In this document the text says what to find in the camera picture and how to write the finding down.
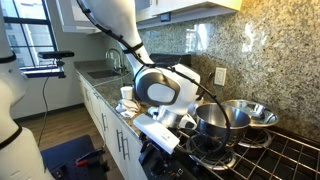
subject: granite backsplash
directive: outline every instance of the granite backsplash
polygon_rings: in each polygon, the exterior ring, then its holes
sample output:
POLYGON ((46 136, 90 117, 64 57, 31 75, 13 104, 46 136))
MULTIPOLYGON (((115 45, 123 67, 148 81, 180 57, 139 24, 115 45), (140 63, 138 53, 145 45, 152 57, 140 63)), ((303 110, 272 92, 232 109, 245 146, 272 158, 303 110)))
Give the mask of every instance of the granite backsplash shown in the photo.
POLYGON ((149 53, 192 53, 202 83, 227 68, 225 86, 210 87, 220 101, 264 104, 278 113, 276 126, 320 142, 319 30, 319 0, 243 0, 235 14, 139 33, 149 53))

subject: upper cabinet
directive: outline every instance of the upper cabinet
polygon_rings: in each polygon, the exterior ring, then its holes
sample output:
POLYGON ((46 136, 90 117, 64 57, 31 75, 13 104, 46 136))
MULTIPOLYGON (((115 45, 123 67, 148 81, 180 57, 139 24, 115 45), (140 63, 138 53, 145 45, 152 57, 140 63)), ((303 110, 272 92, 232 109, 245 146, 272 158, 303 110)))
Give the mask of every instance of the upper cabinet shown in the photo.
MULTIPOLYGON (((135 0, 138 29, 234 13, 242 0, 135 0), (170 14, 170 21, 160 16, 170 14)), ((64 32, 100 32, 82 13, 76 0, 56 0, 64 32)))

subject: gas burner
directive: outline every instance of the gas burner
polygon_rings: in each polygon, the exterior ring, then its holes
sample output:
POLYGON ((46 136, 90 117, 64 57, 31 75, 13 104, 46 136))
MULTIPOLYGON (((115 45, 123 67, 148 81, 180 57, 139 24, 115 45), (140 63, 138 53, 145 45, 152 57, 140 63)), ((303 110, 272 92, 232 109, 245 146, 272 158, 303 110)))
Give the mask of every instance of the gas burner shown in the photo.
POLYGON ((238 143, 248 148, 265 148, 272 142, 271 135, 262 128, 248 128, 245 137, 238 143))
POLYGON ((205 135, 194 135, 187 140, 186 148, 194 153, 190 157, 198 164, 209 170, 226 170, 234 166, 236 156, 233 149, 223 148, 222 151, 212 153, 217 148, 218 142, 205 135))

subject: window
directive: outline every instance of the window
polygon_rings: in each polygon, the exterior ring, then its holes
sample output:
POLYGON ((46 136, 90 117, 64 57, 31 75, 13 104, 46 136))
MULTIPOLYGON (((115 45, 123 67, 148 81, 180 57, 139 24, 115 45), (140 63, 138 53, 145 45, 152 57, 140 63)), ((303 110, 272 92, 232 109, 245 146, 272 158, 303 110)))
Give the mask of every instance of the window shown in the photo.
POLYGON ((62 68, 55 59, 38 57, 38 52, 57 50, 45 0, 0 1, 7 38, 20 69, 28 77, 57 76, 62 68))

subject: stove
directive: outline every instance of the stove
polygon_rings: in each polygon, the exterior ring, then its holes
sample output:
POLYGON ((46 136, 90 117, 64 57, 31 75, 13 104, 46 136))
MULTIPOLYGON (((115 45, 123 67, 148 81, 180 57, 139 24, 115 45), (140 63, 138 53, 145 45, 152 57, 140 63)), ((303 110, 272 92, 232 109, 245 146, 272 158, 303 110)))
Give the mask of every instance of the stove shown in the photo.
POLYGON ((142 163, 148 179, 320 180, 319 143, 276 127, 249 129, 236 146, 214 155, 206 151, 214 149, 215 144, 208 143, 209 138, 196 131, 179 131, 176 135, 180 138, 179 149, 191 154, 175 151, 165 157, 161 149, 150 146, 156 151, 142 163), (165 160, 158 164, 164 165, 154 168, 155 159, 159 157, 165 160))

